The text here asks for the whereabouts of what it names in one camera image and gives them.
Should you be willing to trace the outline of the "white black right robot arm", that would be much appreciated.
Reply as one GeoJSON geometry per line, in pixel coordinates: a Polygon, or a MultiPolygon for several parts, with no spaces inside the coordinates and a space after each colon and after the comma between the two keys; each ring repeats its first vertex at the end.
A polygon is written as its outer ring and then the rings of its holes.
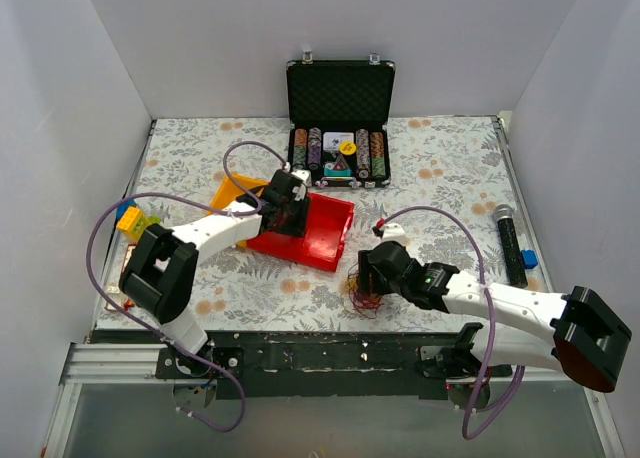
{"type": "Polygon", "coordinates": [[[593,290],[534,292],[504,284],[483,286],[452,265],[421,264],[406,248],[387,241],[358,254],[359,288],[398,294],[429,311],[494,319],[493,337],[476,336],[452,351],[454,367],[475,375],[489,362],[563,372],[602,393],[615,390],[632,338],[630,328],[593,290]]]}

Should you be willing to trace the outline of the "yellow plastic bin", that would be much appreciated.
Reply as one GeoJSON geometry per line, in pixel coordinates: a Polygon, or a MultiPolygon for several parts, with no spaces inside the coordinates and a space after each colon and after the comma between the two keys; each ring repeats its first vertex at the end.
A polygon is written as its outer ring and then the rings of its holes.
{"type": "MultiPolygon", "coordinates": [[[[233,178],[244,188],[252,190],[254,188],[259,188],[266,186],[268,184],[267,181],[249,178],[240,174],[233,174],[233,178]]],[[[238,198],[243,191],[235,185],[230,178],[225,177],[222,181],[222,184],[218,188],[218,191],[214,195],[213,200],[210,203],[211,208],[223,209],[228,206],[232,201],[238,198]]],[[[250,249],[252,251],[257,251],[256,240],[244,240],[238,242],[237,245],[241,248],[250,249]]]]}

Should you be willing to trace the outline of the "red plastic bin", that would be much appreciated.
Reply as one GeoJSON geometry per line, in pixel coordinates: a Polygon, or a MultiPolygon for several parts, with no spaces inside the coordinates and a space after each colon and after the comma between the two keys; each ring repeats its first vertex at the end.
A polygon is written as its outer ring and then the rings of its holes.
{"type": "Polygon", "coordinates": [[[265,232],[247,240],[246,248],[321,271],[335,272],[353,218],[352,202],[311,193],[310,211],[302,237],[265,232]]]}

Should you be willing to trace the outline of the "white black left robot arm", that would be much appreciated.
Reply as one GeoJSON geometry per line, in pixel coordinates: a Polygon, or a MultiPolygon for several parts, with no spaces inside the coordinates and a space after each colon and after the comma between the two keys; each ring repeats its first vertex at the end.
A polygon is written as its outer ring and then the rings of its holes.
{"type": "Polygon", "coordinates": [[[159,325],[181,351],[178,365],[193,378],[213,364],[204,329],[189,309],[198,265],[265,232],[301,237],[310,209],[310,172],[278,170],[260,195],[241,195],[219,214],[174,228],[148,226],[119,280],[120,290],[159,325]]]}

